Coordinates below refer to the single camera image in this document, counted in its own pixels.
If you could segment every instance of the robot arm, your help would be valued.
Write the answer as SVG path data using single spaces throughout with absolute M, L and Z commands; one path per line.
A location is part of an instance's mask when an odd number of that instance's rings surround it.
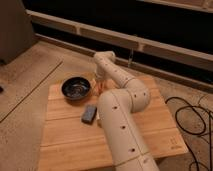
M 98 81 L 106 73 L 119 85 L 101 94 L 98 112 L 117 171 L 158 171 L 143 138 L 131 117 L 132 112 L 142 111 L 150 100 L 146 86 L 113 62 L 113 52 L 94 55 Z

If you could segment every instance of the black bowl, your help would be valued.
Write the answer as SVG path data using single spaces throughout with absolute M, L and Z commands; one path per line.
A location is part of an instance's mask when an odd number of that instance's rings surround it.
M 73 77 L 64 82 L 61 91 L 69 100 L 81 100 L 89 94 L 90 88 L 85 78 Z

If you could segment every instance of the wooden board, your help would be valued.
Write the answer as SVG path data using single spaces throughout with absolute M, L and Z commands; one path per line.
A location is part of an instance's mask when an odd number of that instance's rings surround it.
M 187 152 L 186 145 L 164 103 L 153 78 L 140 76 L 151 91 L 148 108 L 133 114 L 154 157 L 166 157 Z M 106 89 L 116 85 L 108 80 Z M 95 89 L 81 102 L 68 102 L 61 93 L 61 83 L 50 87 L 46 122 L 39 160 L 39 171 L 89 170 L 109 167 L 113 161 L 103 129 L 81 123 L 86 104 L 96 104 Z

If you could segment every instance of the wood grain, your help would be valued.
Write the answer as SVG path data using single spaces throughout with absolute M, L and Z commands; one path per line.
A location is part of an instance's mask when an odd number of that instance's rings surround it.
M 187 152 L 181 134 L 151 76 L 139 77 L 149 87 L 151 102 L 133 118 L 154 157 Z M 115 88 L 108 80 L 105 89 Z M 95 89 L 81 102 L 71 103 L 61 94 L 61 83 L 50 87 L 39 171 L 89 170 L 113 165 L 103 129 L 81 123 L 85 105 L 96 104 Z

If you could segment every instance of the cable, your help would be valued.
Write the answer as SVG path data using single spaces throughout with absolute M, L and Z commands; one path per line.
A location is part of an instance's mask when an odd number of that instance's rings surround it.
M 188 101 L 186 101 L 185 99 L 181 98 L 181 97 L 170 97 L 168 98 L 165 103 L 168 103 L 171 100 L 180 100 L 182 102 L 184 102 L 186 104 L 186 106 L 180 107 L 179 109 L 176 110 L 175 112 L 175 120 L 178 124 L 178 126 L 187 134 L 189 135 L 193 135 L 196 136 L 198 138 L 203 139 L 209 146 L 209 168 L 204 165 L 203 163 L 201 163 L 200 161 L 197 160 L 196 155 L 194 154 L 194 152 L 192 151 L 191 147 L 186 143 L 189 152 L 192 155 L 193 158 L 193 162 L 189 164 L 189 171 L 192 170 L 192 166 L 195 165 L 196 166 L 196 170 L 199 171 L 200 170 L 200 166 L 202 166 L 203 168 L 205 168 L 207 171 L 213 171 L 213 166 L 212 166 L 212 128 L 211 128 L 211 121 L 213 119 L 213 112 L 207 108 L 204 108 L 203 106 L 201 106 L 200 102 L 201 100 L 205 97 L 206 95 L 202 96 L 199 100 L 198 100 L 198 105 L 191 105 Z M 181 124 L 178 115 L 180 114 L 181 111 L 186 110 L 186 109 L 191 109 L 200 119 L 201 123 L 202 123 L 202 129 L 200 131 L 197 132 L 192 132 L 190 130 L 187 130 L 186 128 L 184 128 L 184 126 Z M 201 109 L 204 111 L 204 114 L 208 115 L 208 132 L 207 131 L 207 123 L 205 122 L 203 116 L 201 115 L 201 113 L 199 113 L 197 111 L 197 109 Z M 207 141 L 203 136 L 209 136 L 209 141 Z

